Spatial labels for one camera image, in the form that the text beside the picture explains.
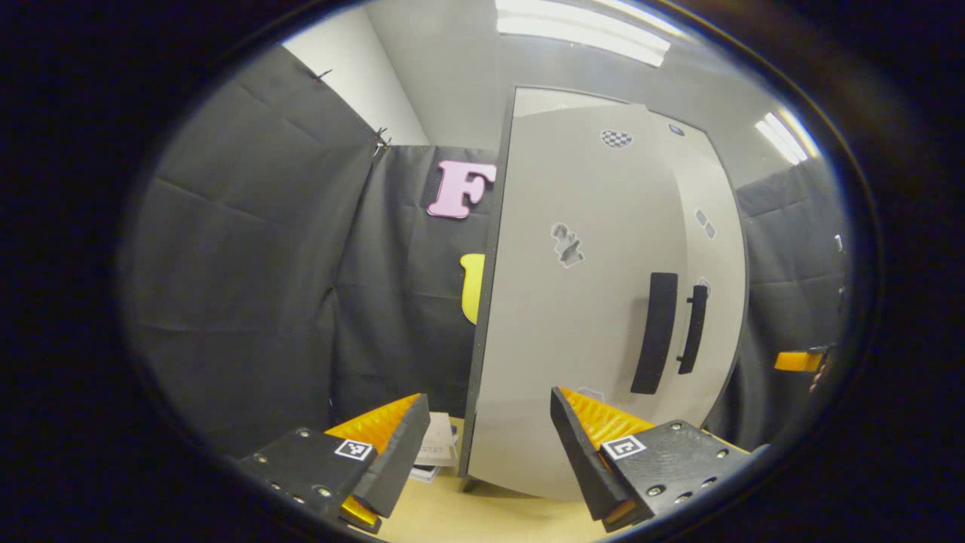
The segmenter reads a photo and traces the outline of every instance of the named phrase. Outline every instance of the black fabric backdrop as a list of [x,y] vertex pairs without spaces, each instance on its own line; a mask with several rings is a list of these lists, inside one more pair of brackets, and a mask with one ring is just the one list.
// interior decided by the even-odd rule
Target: black fabric backdrop
[[427,214],[441,160],[496,163],[496,153],[390,147],[366,184],[335,286],[333,404],[339,419],[415,392],[465,415],[475,325],[462,314],[459,258],[486,249],[492,184],[466,218]]
[[335,325],[322,300],[374,150],[362,119],[277,46],[160,159],[131,240],[131,331],[219,451],[329,424]]
[[743,448],[772,441],[809,398],[813,374],[774,369],[779,352],[837,342],[850,234],[841,194],[817,159],[736,190],[750,293],[731,380],[706,427]]

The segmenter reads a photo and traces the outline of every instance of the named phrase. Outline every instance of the black handle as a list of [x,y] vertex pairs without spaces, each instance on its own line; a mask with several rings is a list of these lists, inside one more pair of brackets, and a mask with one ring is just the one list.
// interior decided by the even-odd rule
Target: black handle
[[680,369],[676,372],[678,374],[694,371],[697,350],[701,347],[703,317],[707,313],[707,287],[694,285],[694,297],[688,298],[687,301],[693,303],[694,306],[690,311],[690,328],[687,330],[687,344],[683,347],[683,356],[676,358],[680,360]]
[[676,273],[651,273],[644,344],[640,347],[640,361],[630,385],[631,392],[653,394],[657,391],[670,351],[670,338],[674,335],[675,314]]

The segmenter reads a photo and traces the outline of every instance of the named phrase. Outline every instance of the ceiling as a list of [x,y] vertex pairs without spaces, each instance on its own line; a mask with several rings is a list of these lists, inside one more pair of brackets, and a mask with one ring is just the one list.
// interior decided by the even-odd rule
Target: ceiling
[[365,10],[402,89],[434,145],[496,150],[510,85],[551,86],[643,103],[700,128],[733,186],[789,164],[755,129],[780,104],[716,50],[635,22],[671,43],[659,69],[601,49],[500,36],[494,0],[377,0]]

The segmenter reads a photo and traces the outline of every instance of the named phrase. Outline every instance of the paper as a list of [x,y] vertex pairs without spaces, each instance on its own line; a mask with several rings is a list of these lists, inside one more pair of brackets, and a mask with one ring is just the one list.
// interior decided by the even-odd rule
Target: paper
[[[453,445],[458,441],[459,435],[455,432],[455,426],[450,426],[453,431]],[[442,470],[441,466],[413,466],[412,471],[409,472],[410,479],[418,479],[425,483],[432,482],[435,476],[439,474]]]
[[447,413],[429,413],[428,429],[423,437],[422,448],[416,457],[416,466],[455,466],[455,439]]

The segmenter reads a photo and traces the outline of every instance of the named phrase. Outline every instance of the ceiling light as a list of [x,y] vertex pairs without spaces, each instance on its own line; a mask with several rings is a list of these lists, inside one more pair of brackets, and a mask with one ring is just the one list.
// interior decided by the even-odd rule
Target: ceiling light
[[764,121],[759,121],[756,125],[754,125],[754,127],[758,129],[765,138],[767,138],[767,141],[771,142],[771,145],[773,145],[774,148],[777,149],[788,162],[794,165],[797,165],[801,162],[801,159],[794,154],[794,151],[787,146],[787,142],[785,142],[784,139],[778,135],[773,127]]
[[794,132],[794,135],[800,140],[801,145],[804,146],[804,150],[807,151],[808,155],[817,158],[820,155],[820,152],[817,150],[817,144],[814,143],[811,135],[804,126],[801,125],[801,122],[797,120],[797,117],[785,107],[778,110],[778,116],[781,117],[790,127],[791,131]]
[[764,115],[764,122],[767,123],[769,127],[774,129],[779,136],[781,136],[781,139],[785,141],[787,147],[794,153],[798,160],[808,159],[808,156],[804,153],[804,149],[801,148],[801,144],[794,139],[794,136],[787,131],[787,128],[781,123],[781,121],[778,121],[778,118],[775,117],[773,113]]
[[500,34],[582,43],[659,67],[670,43],[650,32],[589,10],[544,0],[496,0]]
[[623,12],[625,14],[637,17],[638,19],[650,24],[651,26],[659,28],[660,30],[676,38],[687,37],[686,34],[680,31],[680,29],[675,27],[673,24],[663,20],[662,18],[657,17],[655,15],[648,14],[643,10],[638,10],[637,8],[634,8],[633,6],[630,6],[628,4],[624,4],[619,0],[593,0],[593,1],[596,2],[597,4],[602,4],[608,8],[613,8],[614,10],[617,10],[619,12]]

